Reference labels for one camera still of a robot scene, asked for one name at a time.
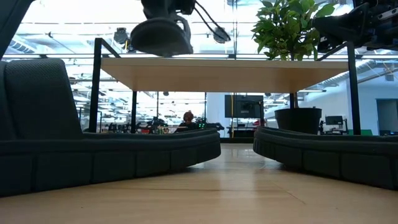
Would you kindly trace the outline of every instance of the person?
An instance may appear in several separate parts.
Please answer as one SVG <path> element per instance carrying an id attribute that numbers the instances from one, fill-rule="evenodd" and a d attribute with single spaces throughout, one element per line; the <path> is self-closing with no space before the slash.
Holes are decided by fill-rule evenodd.
<path id="1" fill-rule="evenodd" d="M 174 133 L 179 133 L 182 131 L 191 131 L 191 130 L 197 129 L 197 124 L 195 122 L 192 122 L 193 114 L 191 111 L 188 111 L 184 114 L 183 120 L 184 120 L 184 122 L 182 122 L 177 127 L 177 130 L 175 130 Z"/>

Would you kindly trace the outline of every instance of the green object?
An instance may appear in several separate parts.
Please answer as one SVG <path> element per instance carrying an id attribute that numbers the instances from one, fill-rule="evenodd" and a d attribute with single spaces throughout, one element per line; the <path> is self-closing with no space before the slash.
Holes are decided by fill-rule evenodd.
<path id="1" fill-rule="evenodd" d="M 348 135 L 354 135 L 354 131 L 352 129 L 349 129 Z M 370 130 L 370 129 L 362 129 L 361 135 L 362 136 L 373 136 L 373 133 L 372 133 L 372 130 Z"/>
<path id="2" fill-rule="evenodd" d="M 254 26 L 253 39 L 258 44 L 258 53 L 264 48 L 269 60 L 280 56 L 282 60 L 303 60 L 304 55 L 318 58 L 316 46 L 319 32 L 312 26 L 312 19 L 329 16 L 334 4 L 321 4 L 314 0 L 276 0 L 274 4 L 262 1 L 264 7 L 257 13 L 259 20 Z"/>

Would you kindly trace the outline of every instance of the wooden floor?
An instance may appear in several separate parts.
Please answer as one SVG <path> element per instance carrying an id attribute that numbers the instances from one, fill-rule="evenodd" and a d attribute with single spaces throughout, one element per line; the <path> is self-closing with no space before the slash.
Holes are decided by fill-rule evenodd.
<path id="1" fill-rule="evenodd" d="M 0 198 L 0 223 L 398 223 L 398 192 L 287 171 L 233 144 L 178 174 Z"/>

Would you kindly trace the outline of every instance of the electronic equipment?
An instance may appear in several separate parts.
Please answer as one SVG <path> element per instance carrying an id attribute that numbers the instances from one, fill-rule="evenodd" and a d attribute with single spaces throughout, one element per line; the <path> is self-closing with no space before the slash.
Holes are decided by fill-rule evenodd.
<path id="1" fill-rule="evenodd" d="M 214 41 L 219 44 L 225 44 L 228 40 L 228 34 L 226 34 L 223 27 L 216 27 L 214 29 L 215 34 L 213 35 Z"/>
<path id="2" fill-rule="evenodd" d="M 105 127 L 108 128 L 109 133 L 129 133 L 131 125 L 130 123 L 127 124 L 111 123 L 109 125 L 105 125 Z"/>
<path id="3" fill-rule="evenodd" d="M 137 50 L 134 49 L 131 45 L 131 40 L 129 34 L 127 33 L 127 29 L 124 27 L 119 27 L 116 29 L 116 32 L 113 35 L 113 40 L 123 45 L 122 49 L 126 50 L 128 53 L 136 53 Z"/>
<path id="4" fill-rule="evenodd" d="M 169 125 L 158 117 L 154 117 L 151 121 L 138 122 L 136 124 L 136 133 L 142 134 L 166 134 L 169 132 Z"/>
<path id="5" fill-rule="evenodd" d="M 326 125 L 343 125 L 343 116 L 326 116 Z"/>
<path id="6" fill-rule="evenodd" d="M 326 125 L 338 125 L 339 128 L 331 128 L 325 132 L 323 132 L 323 124 L 324 122 L 320 122 L 319 131 L 321 135 L 342 135 L 348 134 L 348 124 L 347 119 L 343 119 L 343 116 L 325 116 L 325 124 Z"/>
<path id="7" fill-rule="evenodd" d="M 231 40 L 223 30 L 207 13 L 205 8 L 196 0 L 141 0 L 144 6 L 146 21 L 138 24 L 130 35 L 131 45 L 134 49 L 147 54 L 154 54 L 161 57 L 172 57 L 174 55 L 192 54 L 191 31 L 188 21 L 177 15 L 178 13 L 190 15 L 194 10 L 202 18 L 209 30 L 218 37 Z M 201 7 L 210 20 L 225 34 L 224 37 L 208 25 L 206 20 L 195 8 Z"/>
<path id="8" fill-rule="evenodd" d="M 398 132 L 390 131 L 390 130 L 380 130 L 379 135 L 380 136 L 396 136 L 396 135 L 398 135 Z"/>
<path id="9" fill-rule="evenodd" d="M 207 123 L 206 118 L 198 118 L 196 121 L 198 129 L 205 129 L 205 128 L 214 128 L 217 129 L 217 131 L 222 131 L 225 128 L 219 123 Z"/>
<path id="10" fill-rule="evenodd" d="M 263 118 L 264 97 L 225 95 L 226 118 Z"/>
<path id="11" fill-rule="evenodd" d="M 327 53 L 346 41 L 367 50 L 398 50 L 397 11 L 395 0 L 354 0 L 350 13 L 314 19 L 321 35 L 318 51 Z"/>

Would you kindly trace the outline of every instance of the upholstered seat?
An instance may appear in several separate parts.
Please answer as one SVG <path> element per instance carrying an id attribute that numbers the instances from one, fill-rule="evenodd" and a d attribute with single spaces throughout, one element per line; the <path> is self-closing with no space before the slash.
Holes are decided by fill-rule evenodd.
<path id="1" fill-rule="evenodd" d="M 258 128 L 253 150 L 290 167 L 334 178 L 398 188 L 398 137 L 317 136 Z"/>
<path id="2" fill-rule="evenodd" d="M 1 62 L 0 106 L 0 196 L 143 177 L 221 154 L 212 129 L 83 134 L 62 60 Z"/>

